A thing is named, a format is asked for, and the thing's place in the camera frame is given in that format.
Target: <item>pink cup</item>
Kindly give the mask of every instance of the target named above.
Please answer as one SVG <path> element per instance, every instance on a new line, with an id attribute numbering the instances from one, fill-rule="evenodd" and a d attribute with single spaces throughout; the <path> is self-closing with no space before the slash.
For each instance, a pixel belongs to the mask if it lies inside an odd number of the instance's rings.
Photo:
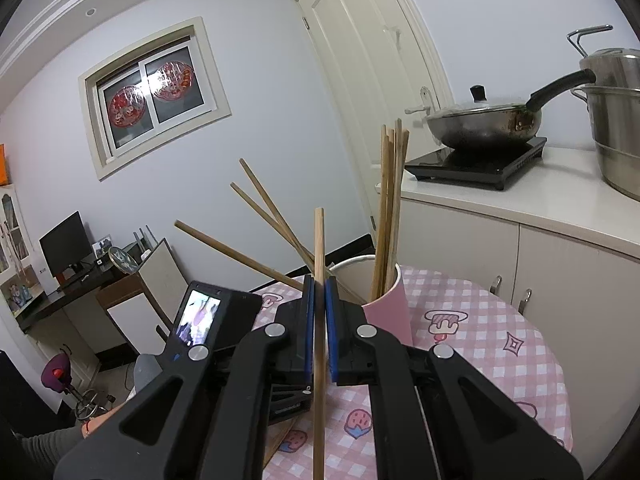
<path id="1" fill-rule="evenodd" d="M 375 258 L 373 254 L 356 256 L 333 266 L 331 270 L 353 292 L 369 298 Z M 395 278 L 391 289 L 384 296 L 364 304 L 362 308 L 367 322 L 391 332 L 402 344 L 413 346 L 409 305 L 404 293 L 402 271 L 397 264 Z"/>

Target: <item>pot handle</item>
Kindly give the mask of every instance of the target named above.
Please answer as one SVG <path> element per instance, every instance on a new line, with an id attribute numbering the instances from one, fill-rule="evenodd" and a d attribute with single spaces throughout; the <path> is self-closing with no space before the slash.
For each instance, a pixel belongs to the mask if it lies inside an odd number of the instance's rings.
<path id="1" fill-rule="evenodd" d="M 531 112 L 539 112 L 544 105 L 554 97 L 559 96 L 561 93 L 586 83 L 595 82 L 596 75 L 593 73 L 593 70 L 588 68 L 578 70 L 578 72 L 556 79 L 537 92 L 533 92 L 533 94 L 531 94 L 531 99 L 527 101 L 525 106 Z"/>
<path id="2" fill-rule="evenodd" d="M 571 88 L 571 90 L 569 90 L 569 92 L 571 92 L 571 95 L 574 97 L 577 97 L 578 99 L 580 99 L 580 101 L 584 101 L 585 103 L 589 103 L 589 101 L 587 100 L 586 97 L 586 93 L 584 92 L 584 88 Z"/>
<path id="3" fill-rule="evenodd" d="M 574 30 L 567 34 L 566 38 L 569 40 L 569 43 L 574 46 L 574 49 L 582 54 L 582 57 L 587 57 L 587 51 L 584 50 L 580 44 L 582 37 L 588 34 L 595 34 L 596 32 L 607 32 L 608 30 L 613 30 L 613 25 L 598 25 L 597 27 L 579 28 L 578 30 Z"/>

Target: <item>purple chair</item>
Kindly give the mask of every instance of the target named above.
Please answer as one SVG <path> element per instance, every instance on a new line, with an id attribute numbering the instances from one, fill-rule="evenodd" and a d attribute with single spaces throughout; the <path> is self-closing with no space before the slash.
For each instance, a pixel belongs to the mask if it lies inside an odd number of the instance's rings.
<path id="1" fill-rule="evenodd" d="M 71 379 L 71 361 L 69 360 L 69 356 L 64 352 L 53 356 L 40 375 L 43 386 L 59 394 L 71 394 L 78 400 L 75 409 L 78 420 L 85 421 L 107 412 L 107 409 L 101 406 L 97 400 L 98 392 L 95 390 L 87 390 L 84 395 L 82 395 L 71 384 Z M 107 400 L 114 402 L 115 398 L 107 396 Z"/>

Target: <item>computer monitor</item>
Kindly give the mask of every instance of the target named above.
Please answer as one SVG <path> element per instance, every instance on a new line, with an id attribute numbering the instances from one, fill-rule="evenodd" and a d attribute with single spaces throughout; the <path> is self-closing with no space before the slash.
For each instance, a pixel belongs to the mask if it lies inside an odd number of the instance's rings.
<path id="1" fill-rule="evenodd" d="M 77 264 L 92 252 L 78 211 L 45 234 L 40 246 L 53 276 L 70 266 L 78 272 Z"/>

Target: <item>pink checkered tablecloth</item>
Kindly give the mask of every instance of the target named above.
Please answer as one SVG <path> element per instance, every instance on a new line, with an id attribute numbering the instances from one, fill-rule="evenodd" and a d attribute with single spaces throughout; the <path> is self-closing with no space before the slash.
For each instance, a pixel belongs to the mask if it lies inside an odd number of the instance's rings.
<path id="1" fill-rule="evenodd" d="M 572 448 L 562 368 L 540 332 L 500 298 L 466 280 L 402 267 L 414 345 L 446 341 L 567 450 Z M 268 286 L 254 328 L 273 321 L 276 308 L 302 294 L 282 283 Z M 328 386 L 327 480 L 376 478 L 373 422 L 367 386 Z M 264 469 L 263 480 L 312 478 L 311 413 L 301 416 Z"/>

